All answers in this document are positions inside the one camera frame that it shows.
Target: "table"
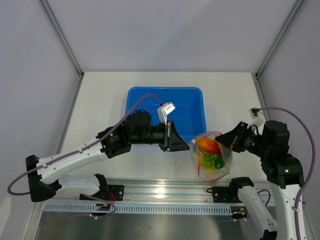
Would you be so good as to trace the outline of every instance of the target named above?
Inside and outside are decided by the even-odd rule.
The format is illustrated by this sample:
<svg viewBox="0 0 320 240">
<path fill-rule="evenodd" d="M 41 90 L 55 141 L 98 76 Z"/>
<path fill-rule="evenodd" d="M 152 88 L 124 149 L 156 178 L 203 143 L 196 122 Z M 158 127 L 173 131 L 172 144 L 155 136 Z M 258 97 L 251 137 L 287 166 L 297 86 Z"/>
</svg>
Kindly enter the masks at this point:
<svg viewBox="0 0 320 240">
<path fill-rule="evenodd" d="M 206 127 L 222 133 L 240 121 L 250 123 L 249 109 L 260 107 L 247 72 L 86 72 L 71 116 L 62 152 L 75 148 L 113 126 L 124 115 L 127 94 L 135 86 L 193 86 L 202 90 Z M 234 153 L 230 174 L 264 181 L 258 157 Z M 199 180 L 189 151 L 162 152 L 157 145 L 133 145 L 126 153 L 84 166 L 72 175 L 103 174 L 115 179 Z"/>
</svg>

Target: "gray wall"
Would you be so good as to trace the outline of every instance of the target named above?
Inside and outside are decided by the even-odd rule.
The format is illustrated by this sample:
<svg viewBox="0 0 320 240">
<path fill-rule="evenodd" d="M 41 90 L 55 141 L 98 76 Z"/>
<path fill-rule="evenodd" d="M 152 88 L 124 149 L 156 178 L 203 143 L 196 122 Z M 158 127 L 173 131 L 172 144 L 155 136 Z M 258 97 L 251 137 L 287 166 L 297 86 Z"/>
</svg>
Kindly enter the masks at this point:
<svg viewBox="0 0 320 240">
<path fill-rule="evenodd" d="M 49 2 L 85 72 L 256 72 L 295 1 Z"/>
<path fill-rule="evenodd" d="M 309 127 L 315 140 L 315 172 L 304 198 L 308 216 L 320 239 L 320 1 L 308 0 L 292 28 L 262 76 L 262 89 L 268 106 L 287 108 Z M 311 163 L 311 145 L 300 124 L 286 113 L 272 111 L 274 119 L 288 124 L 291 133 L 290 152 L 304 168 Z"/>
<path fill-rule="evenodd" d="M 0 202 L 25 157 L 57 150 L 79 78 L 36 0 L 0 1 Z M 28 191 L 27 178 L 14 186 Z M 18 240 L 32 210 L 12 196 L 3 240 Z"/>
</svg>

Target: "blue container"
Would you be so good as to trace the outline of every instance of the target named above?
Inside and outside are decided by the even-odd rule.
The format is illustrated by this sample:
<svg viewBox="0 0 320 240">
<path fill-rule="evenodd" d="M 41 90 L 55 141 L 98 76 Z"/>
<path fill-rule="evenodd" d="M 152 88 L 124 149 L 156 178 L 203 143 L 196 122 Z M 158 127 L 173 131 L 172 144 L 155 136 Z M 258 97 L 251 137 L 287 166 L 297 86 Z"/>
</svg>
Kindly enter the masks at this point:
<svg viewBox="0 0 320 240">
<path fill-rule="evenodd" d="M 172 102 L 175 105 L 175 110 L 168 115 L 168 120 L 174 121 L 178 134 L 186 143 L 207 132 L 204 99 L 199 88 L 135 86 L 128 92 L 125 112 L 127 113 L 136 101 L 146 94 L 156 95 L 164 104 Z M 159 103 L 153 97 L 147 97 L 135 110 L 149 112 L 152 117 L 151 124 L 158 125 L 158 108 Z"/>
</svg>

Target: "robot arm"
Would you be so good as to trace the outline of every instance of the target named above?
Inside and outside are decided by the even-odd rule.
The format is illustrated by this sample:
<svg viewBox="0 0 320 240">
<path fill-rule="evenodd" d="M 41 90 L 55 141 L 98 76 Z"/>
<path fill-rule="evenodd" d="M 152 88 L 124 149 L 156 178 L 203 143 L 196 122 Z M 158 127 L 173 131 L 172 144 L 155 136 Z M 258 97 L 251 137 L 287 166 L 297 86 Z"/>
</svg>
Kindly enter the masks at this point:
<svg viewBox="0 0 320 240">
<path fill-rule="evenodd" d="M 301 199 L 299 208 L 294 208 L 295 197 L 304 184 L 303 169 L 300 161 L 288 153 L 289 136 L 286 124 L 270 120 L 265 122 L 261 135 L 255 134 L 247 123 L 240 122 L 230 132 L 215 138 L 234 152 L 247 150 L 260 157 L 262 170 L 273 192 L 277 223 L 270 218 L 268 210 L 257 197 L 251 180 L 243 182 L 246 177 L 233 178 L 229 189 L 230 194 L 236 196 L 248 209 L 263 234 L 262 240 L 296 240 L 295 211 L 298 212 L 300 235 L 304 240 L 307 239 Z"/>
<path fill-rule="evenodd" d="M 87 194 L 104 199 L 109 188 L 103 175 L 76 177 L 66 174 L 85 165 L 128 153 L 132 144 L 158 144 L 164 152 L 189 150 L 189 146 L 178 135 L 174 122 L 167 121 L 167 114 L 173 109 L 172 103 L 166 103 L 160 107 L 158 112 L 161 122 L 158 125 L 150 125 L 151 115 L 148 112 L 137 110 L 104 139 L 102 138 L 112 127 L 108 127 L 98 133 L 95 138 L 68 152 L 46 158 L 38 158 L 35 155 L 27 157 L 25 161 L 28 171 L 43 166 L 28 174 L 31 200 L 41 202 L 56 194 L 68 197 L 80 195 L 80 199 L 81 194 Z M 93 144 L 97 139 L 102 140 L 83 151 L 86 146 Z M 74 151 L 79 151 L 79 153 L 47 165 L 49 161 Z"/>
</svg>

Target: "blue bin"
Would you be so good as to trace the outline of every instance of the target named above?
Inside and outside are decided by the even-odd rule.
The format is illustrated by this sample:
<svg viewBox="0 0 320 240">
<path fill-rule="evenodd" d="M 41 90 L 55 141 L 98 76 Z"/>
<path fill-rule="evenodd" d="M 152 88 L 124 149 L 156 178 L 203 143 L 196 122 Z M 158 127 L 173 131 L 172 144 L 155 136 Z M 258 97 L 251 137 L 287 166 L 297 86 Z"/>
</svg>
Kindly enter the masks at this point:
<svg viewBox="0 0 320 240">
<path fill-rule="evenodd" d="M 207 132 L 204 99 L 197 87 L 149 87 L 135 86 L 128 92 L 125 112 L 127 113 L 136 101 L 146 94 L 156 95 L 162 103 L 172 102 L 175 110 L 168 115 L 174 121 L 180 137 L 186 142 L 199 134 Z M 153 97 L 145 98 L 135 110 L 145 110 L 151 114 L 152 125 L 159 124 L 157 109 L 159 103 Z"/>
</svg>

